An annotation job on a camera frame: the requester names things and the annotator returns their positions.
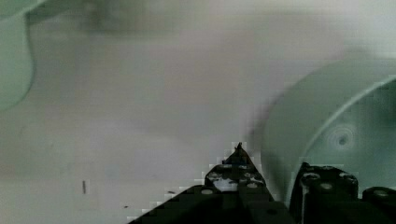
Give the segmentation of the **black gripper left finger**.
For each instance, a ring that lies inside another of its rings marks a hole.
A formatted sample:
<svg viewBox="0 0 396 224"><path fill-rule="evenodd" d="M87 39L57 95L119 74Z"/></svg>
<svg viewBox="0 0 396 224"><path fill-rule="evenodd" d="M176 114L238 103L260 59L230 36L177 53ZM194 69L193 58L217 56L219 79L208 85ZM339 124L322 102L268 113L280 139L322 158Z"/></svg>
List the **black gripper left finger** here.
<svg viewBox="0 0 396 224"><path fill-rule="evenodd" d="M205 175L205 186L220 192L238 192L241 189L257 190L273 202L262 174L239 142L233 153Z"/></svg>

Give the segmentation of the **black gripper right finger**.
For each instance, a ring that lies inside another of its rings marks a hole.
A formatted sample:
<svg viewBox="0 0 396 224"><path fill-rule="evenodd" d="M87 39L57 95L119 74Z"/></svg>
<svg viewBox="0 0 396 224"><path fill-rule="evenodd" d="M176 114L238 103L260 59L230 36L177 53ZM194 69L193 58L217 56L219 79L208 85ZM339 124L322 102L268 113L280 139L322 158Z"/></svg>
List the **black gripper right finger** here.
<svg viewBox="0 0 396 224"><path fill-rule="evenodd" d="M358 200L358 179L333 166L303 162L292 187L290 214L297 224L336 224L336 205Z"/></svg>

